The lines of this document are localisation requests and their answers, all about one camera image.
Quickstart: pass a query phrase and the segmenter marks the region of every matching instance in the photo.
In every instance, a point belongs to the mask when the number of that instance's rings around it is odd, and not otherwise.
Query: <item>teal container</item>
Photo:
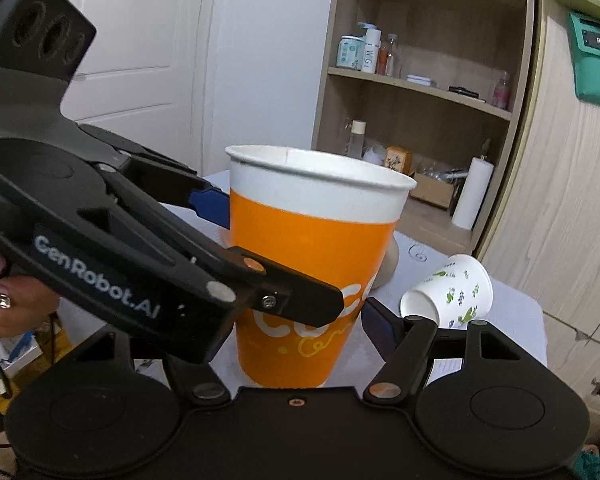
[[[568,32],[576,95],[581,101],[600,105],[600,22],[570,12]]]

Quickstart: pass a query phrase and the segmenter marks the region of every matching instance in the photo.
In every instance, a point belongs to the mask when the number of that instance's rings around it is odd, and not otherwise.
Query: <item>door frame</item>
[[[187,161],[194,170],[203,174],[205,161],[204,147],[204,114],[206,92],[207,56],[209,47],[209,35],[211,31],[211,19],[213,15],[214,0],[201,0],[198,23],[192,28],[195,33],[196,44],[193,51],[193,90],[191,93],[191,121],[190,140],[192,153]]]

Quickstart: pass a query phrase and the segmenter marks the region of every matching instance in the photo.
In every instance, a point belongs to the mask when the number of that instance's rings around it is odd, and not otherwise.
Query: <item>bottle with white cap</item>
[[[368,28],[365,36],[365,49],[362,54],[362,70],[369,74],[376,73],[378,64],[378,52],[380,51],[380,38],[382,32],[377,28]]]
[[[351,124],[351,136],[349,137],[347,156],[362,159],[362,146],[365,143],[365,129],[365,121],[353,121]]]

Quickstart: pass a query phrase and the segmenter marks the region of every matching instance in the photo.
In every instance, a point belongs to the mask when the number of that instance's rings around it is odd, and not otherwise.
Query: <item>ring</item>
[[[0,293],[0,308],[11,308],[11,298],[3,293]]]

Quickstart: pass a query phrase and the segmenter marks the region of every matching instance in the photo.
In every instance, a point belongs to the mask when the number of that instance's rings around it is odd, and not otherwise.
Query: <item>door panel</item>
[[[200,0],[71,1],[98,32],[62,113],[199,168],[191,100]]]

